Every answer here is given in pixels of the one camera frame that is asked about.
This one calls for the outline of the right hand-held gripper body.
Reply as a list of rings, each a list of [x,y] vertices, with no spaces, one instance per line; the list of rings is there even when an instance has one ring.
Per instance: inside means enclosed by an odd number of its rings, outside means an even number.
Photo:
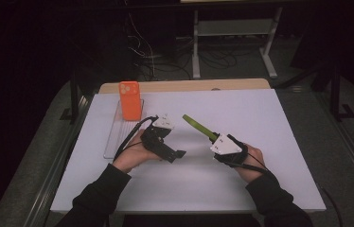
[[[230,167],[241,166],[248,157],[247,146],[230,134],[220,134],[210,150],[217,161]]]

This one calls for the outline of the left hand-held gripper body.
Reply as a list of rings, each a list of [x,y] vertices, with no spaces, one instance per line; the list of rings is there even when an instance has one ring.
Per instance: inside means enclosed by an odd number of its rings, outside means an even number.
[[[174,149],[167,146],[164,142],[166,137],[161,136],[162,129],[174,129],[174,125],[171,123],[166,115],[155,116],[151,119],[151,123],[145,128],[141,135],[141,141],[145,149],[153,152],[159,156],[162,160],[166,160],[173,163],[175,159]]]

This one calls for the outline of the green cartoon phone case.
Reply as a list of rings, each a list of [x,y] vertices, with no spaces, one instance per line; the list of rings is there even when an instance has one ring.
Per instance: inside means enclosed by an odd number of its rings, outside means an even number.
[[[213,141],[213,139],[214,139],[214,137],[213,137],[214,135],[212,133],[213,131],[211,131],[207,127],[203,126],[202,124],[200,124],[199,122],[197,122],[196,120],[194,120],[193,118],[188,116],[187,114],[183,115],[183,119],[185,120],[185,122],[187,122],[194,129],[196,129],[197,131],[199,131],[202,134],[204,134],[205,136],[207,136],[211,142],[215,142],[215,141]]]

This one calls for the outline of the clear plastic rack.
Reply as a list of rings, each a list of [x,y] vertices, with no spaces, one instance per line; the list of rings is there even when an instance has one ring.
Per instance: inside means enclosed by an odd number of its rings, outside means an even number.
[[[120,145],[124,142],[139,121],[127,121],[123,118],[121,104],[117,103],[112,127],[108,136],[103,157],[113,160]]]

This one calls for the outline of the orange phone case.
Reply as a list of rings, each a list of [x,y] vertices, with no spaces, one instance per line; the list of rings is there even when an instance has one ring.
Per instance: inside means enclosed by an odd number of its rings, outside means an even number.
[[[123,118],[128,121],[139,120],[142,114],[142,105],[138,82],[121,81],[118,90]]]

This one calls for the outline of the person's left hand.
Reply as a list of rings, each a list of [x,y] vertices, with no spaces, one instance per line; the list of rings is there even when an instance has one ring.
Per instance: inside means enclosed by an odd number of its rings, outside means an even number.
[[[159,156],[144,148],[141,141],[141,135],[143,132],[143,130],[140,130],[121,154],[114,159],[114,167],[124,173],[129,173],[135,167],[140,166],[147,161],[160,160]]]

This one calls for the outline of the person's right hand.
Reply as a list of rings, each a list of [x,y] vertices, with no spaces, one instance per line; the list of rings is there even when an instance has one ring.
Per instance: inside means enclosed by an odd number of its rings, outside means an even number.
[[[264,160],[263,155],[260,149],[254,148],[250,145],[247,146],[248,148],[248,157],[243,162],[245,165],[249,166],[256,166],[259,168],[264,169]],[[252,182],[253,180],[262,176],[261,172],[256,170],[246,169],[242,167],[235,167],[235,170],[239,174],[239,176],[247,183]]]

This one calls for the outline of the black metal stand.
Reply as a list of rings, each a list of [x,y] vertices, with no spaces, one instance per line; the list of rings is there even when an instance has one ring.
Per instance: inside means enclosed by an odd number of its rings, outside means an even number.
[[[80,87],[78,83],[78,74],[74,71],[70,78],[70,107],[63,110],[60,120],[69,120],[73,125],[80,114]]]
[[[330,89],[330,113],[337,122],[342,122],[347,118],[354,118],[354,112],[347,104],[342,104],[340,101],[341,93],[341,75],[337,66],[333,67]]]

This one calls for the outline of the white metal table frame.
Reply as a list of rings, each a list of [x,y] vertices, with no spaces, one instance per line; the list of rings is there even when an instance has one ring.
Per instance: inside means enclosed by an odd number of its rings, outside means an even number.
[[[193,19],[193,78],[201,77],[198,54],[198,41],[200,37],[234,36],[234,35],[266,35],[266,43],[259,48],[260,56],[271,79],[277,78],[277,73],[269,56],[274,41],[274,35],[280,21],[283,8],[274,11],[271,19],[238,19],[238,20],[210,20],[199,19],[199,11],[194,11]]]

